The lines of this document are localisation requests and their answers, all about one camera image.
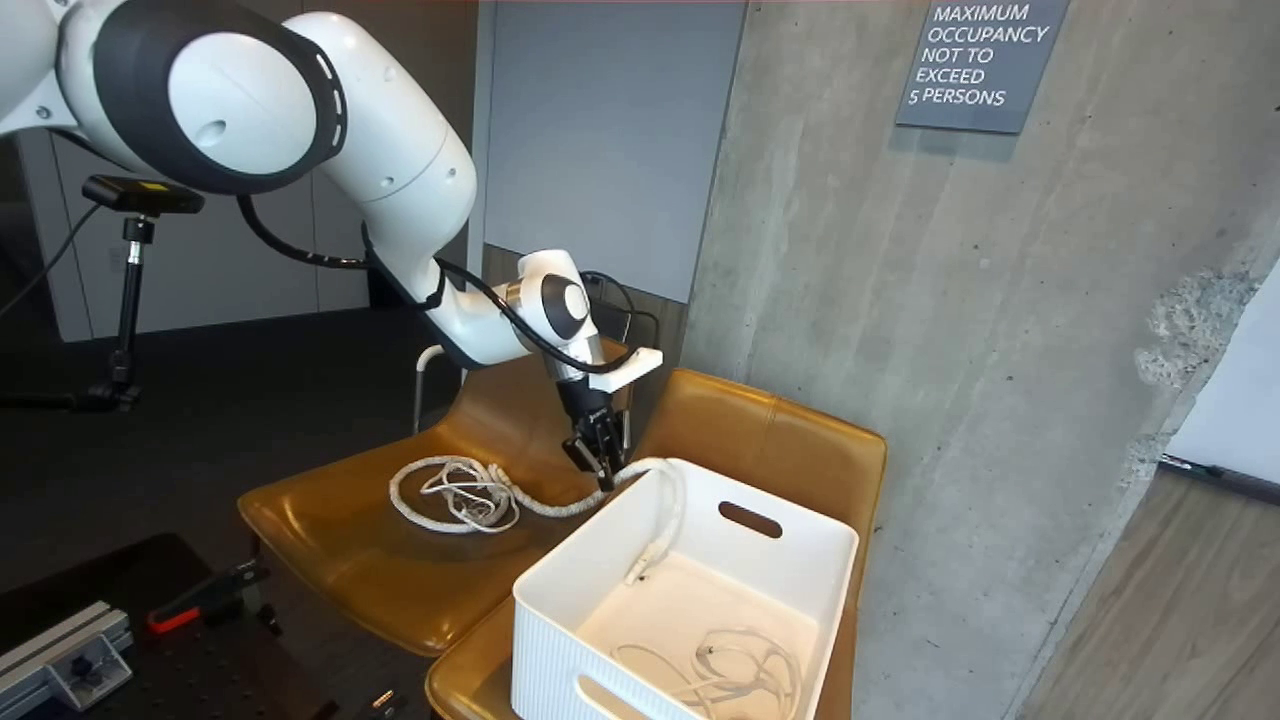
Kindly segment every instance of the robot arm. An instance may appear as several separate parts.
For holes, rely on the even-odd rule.
[[[476,167],[427,92],[354,22],[267,24],[226,0],[4,0],[0,133],[59,130],[119,167],[198,193],[267,193],[325,167],[367,245],[464,366],[549,351],[572,457],[616,474],[612,393],[662,366],[604,366],[572,257],[458,290],[437,251],[470,223]]]

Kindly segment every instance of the wall sign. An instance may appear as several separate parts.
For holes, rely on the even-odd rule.
[[[932,0],[898,124],[1017,136],[1070,0]]]

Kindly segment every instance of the concrete wall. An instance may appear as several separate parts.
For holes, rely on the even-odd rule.
[[[1017,139],[898,133],[924,0],[751,4],[684,360],[893,445],[862,716],[1017,716],[1280,247],[1280,4],[1074,0]]]

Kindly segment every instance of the wooden chair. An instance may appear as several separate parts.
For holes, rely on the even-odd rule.
[[[853,716],[856,614],[875,532],[888,450],[875,433],[783,398],[677,368],[637,457],[684,457],[862,532],[862,558],[821,695],[821,716]],[[514,596],[503,594],[433,665],[425,692],[439,716],[514,716]]]
[[[420,457],[476,457],[562,505],[592,493],[562,451],[566,436],[545,368],[507,366],[464,385],[427,433],[251,489],[242,516],[315,596],[405,652],[437,656],[572,526],[525,516],[503,535],[433,535],[394,514],[390,480]]]

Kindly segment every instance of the white storage crate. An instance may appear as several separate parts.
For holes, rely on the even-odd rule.
[[[690,460],[626,489],[518,581],[514,704],[577,716],[813,716],[856,532]]]

